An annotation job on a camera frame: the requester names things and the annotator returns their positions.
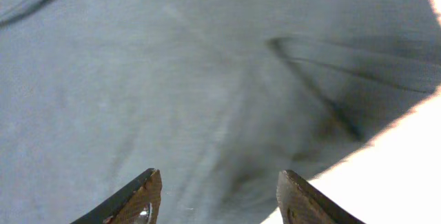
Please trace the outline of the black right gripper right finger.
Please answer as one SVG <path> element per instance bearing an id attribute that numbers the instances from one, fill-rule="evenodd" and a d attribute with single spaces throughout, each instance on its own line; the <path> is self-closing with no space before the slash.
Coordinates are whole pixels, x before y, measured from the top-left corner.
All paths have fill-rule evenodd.
<path id="1" fill-rule="evenodd" d="M 284 224 L 365 224 L 293 170 L 279 172 L 276 199 Z"/>

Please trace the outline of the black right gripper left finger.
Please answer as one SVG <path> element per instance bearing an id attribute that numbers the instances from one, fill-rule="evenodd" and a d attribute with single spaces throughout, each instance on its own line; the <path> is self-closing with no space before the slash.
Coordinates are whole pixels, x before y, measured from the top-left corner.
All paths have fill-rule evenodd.
<path id="1" fill-rule="evenodd" d="M 149 168 L 72 224 L 156 224 L 162 180 Z"/>

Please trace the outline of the black t-shirt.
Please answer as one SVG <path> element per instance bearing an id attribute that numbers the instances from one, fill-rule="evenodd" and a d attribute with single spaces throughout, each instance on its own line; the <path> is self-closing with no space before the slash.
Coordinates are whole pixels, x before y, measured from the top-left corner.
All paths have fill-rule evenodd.
<path id="1" fill-rule="evenodd" d="M 153 167 L 160 223 L 259 223 L 279 171 L 439 84 L 428 0 L 1 0 L 1 222 L 70 223 Z"/>

